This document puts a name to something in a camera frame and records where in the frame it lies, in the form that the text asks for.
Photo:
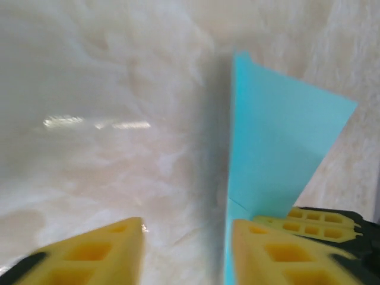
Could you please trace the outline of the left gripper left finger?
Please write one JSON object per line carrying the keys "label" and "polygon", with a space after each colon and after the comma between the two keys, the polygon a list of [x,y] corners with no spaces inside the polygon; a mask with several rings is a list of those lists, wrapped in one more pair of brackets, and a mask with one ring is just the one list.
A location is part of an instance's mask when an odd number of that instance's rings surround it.
{"label": "left gripper left finger", "polygon": [[144,222],[131,217],[39,248],[1,275],[1,284],[139,284]]}

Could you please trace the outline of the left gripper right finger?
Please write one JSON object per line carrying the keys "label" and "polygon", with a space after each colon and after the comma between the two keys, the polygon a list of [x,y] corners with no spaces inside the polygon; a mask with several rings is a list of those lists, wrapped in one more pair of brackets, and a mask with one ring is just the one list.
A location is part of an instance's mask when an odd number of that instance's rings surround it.
{"label": "left gripper right finger", "polygon": [[236,284],[361,284],[333,256],[344,250],[244,219],[232,223]]}

